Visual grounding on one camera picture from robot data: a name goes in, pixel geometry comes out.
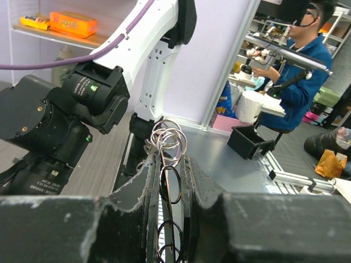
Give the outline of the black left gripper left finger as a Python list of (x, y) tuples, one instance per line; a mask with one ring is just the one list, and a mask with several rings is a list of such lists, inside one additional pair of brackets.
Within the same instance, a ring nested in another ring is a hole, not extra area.
[(107, 197), (1, 197), (1, 262), (157, 262), (159, 166)]

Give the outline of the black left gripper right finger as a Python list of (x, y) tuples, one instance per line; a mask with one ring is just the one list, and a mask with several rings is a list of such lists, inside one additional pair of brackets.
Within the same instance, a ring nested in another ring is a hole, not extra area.
[(187, 262), (350, 262), (343, 197), (230, 193), (191, 156), (180, 174)]

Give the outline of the round steel keyring disc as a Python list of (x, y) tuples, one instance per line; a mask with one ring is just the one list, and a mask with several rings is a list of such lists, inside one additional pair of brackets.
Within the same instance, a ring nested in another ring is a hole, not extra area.
[(174, 218), (174, 207), (182, 200), (178, 166), (187, 148), (180, 125), (167, 118), (157, 121), (145, 140), (144, 151), (154, 162), (156, 184), (151, 194), (156, 215), (147, 227), (146, 262), (186, 262), (183, 230)]

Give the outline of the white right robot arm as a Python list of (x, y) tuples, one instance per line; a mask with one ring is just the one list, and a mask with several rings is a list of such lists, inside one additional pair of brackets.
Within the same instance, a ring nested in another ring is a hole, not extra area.
[(25, 75), (1, 91), (1, 140), (27, 154), (1, 172), (2, 195), (58, 195), (93, 141), (108, 134), (127, 111), (142, 64), (145, 79), (129, 123), (132, 162), (163, 119), (163, 99), (180, 48), (197, 22), (194, 1), (140, 1), (117, 30), (89, 55), (12, 70), (73, 65), (61, 86)]

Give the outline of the black plastic bin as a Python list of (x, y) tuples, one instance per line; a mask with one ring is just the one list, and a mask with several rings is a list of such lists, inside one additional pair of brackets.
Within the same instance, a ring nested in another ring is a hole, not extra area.
[(274, 140), (262, 139), (254, 129), (253, 125), (245, 127), (232, 127), (227, 145), (243, 159), (253, 159), (261, 154), (265, 156), (273, 149)]

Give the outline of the blue Doritos bag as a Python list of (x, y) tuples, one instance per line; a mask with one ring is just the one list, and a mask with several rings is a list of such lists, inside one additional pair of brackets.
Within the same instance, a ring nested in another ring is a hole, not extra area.
[(216, 105), (216, 113), (221, 116), (236, 118), (234, 112), (233, 95), (230, 82), (226, 82)]

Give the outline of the white paper towel roll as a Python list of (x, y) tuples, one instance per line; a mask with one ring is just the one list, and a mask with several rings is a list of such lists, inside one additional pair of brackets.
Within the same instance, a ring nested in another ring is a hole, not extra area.
[(263, 101), (264, 97), (262, 94), (252, 90), (245, 90), (237, 103), (236, 118), (244, 123), (254, 123), (261, 112)]

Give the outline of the green soap dispenser bottle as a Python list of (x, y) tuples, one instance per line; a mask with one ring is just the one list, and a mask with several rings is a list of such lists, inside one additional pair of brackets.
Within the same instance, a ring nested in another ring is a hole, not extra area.
[[(72, 50), (68, 47), (68, 45), (65, 45), (62, 49), (60, 49), (58, 57), (55, 59), (55, 61), (67, 60), (72, 58), (73, 58)], [(52, 83), (57, 87), (61, 87), (63, 84), (63, 81), (70, 74), (73, 68), (74, 68), (73, 64), (61, 65), (61, 66), (52, 68), (51, 70)]]

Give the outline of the orange Reese's box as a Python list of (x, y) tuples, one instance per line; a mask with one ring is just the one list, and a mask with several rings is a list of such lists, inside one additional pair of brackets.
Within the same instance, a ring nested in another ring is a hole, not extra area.
[(97, 20), (72, 12), (51, 12), (50, 29), (78, 38), (87, 38), (97, 31)]

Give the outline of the yellow M&M's bag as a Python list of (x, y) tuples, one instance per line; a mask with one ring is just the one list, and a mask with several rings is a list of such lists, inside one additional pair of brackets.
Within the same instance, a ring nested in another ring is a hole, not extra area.
[(46, 31), (50, 28), (49, 18), (40, 15), (22, 16), (20, 18), (20, 23), (24, 26), (35, 28), (38, 30)]

